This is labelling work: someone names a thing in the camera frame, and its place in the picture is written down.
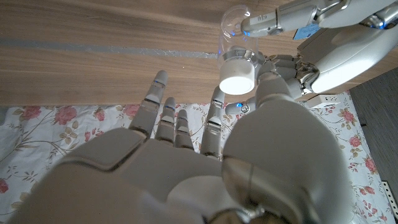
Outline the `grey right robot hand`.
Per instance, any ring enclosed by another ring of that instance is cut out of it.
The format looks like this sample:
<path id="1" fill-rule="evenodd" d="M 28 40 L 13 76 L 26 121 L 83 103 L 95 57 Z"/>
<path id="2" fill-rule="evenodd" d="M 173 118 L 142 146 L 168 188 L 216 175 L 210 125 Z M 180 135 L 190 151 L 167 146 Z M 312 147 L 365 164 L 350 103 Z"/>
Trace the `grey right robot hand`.
<path id="1" fill-rule="evenodd" d="M 128 128 L 72 150 L 10 223 L 349 223 L 352 191 L 336 137 L 268 65 L 256 108 L 220 142 L 216 90 L 195 152 L 187 113 L 159 71 Z"/>

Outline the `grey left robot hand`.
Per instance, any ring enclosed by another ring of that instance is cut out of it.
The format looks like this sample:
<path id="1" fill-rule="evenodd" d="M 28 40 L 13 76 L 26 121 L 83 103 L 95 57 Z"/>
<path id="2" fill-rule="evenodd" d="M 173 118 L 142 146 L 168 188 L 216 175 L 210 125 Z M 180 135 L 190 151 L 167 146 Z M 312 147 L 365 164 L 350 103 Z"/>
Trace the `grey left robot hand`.
<path id="1" fill-rule="evenodd" d="M 263 55 L 260 37 L 317 31 L 291 55 Z M 301 0 L 252 15 L 245 5 L 221 19 L 218 50 L 220 88 L 229 95 L 249 93 L 264 72 L 283 77 L 293 98 L 323 93 L 362 74 L 397 45 L 396 1 Z"/>

